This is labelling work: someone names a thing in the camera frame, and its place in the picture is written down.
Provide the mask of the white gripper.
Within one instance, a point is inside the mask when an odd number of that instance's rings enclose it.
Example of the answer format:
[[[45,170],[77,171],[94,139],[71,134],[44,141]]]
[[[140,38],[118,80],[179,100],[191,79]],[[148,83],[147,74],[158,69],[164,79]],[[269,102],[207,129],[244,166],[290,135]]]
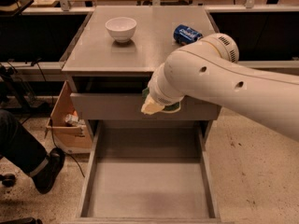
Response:
[[[153,72],[148,87],[149,94],[141,107],[141,112],[146,115],[161,112],[164,105],[173,105],[184,98],[184,94],[177,91],[166,79],[163,63]]]

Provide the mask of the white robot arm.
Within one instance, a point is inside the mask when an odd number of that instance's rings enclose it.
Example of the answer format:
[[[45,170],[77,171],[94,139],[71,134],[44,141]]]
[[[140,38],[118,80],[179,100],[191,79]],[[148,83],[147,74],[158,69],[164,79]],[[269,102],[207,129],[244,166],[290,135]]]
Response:
[[[231,109],[299,140],[299,78],[237,63],[239,50],[226,34],[180,47],[156,68],[141,112],[163,111],[189,96]]]

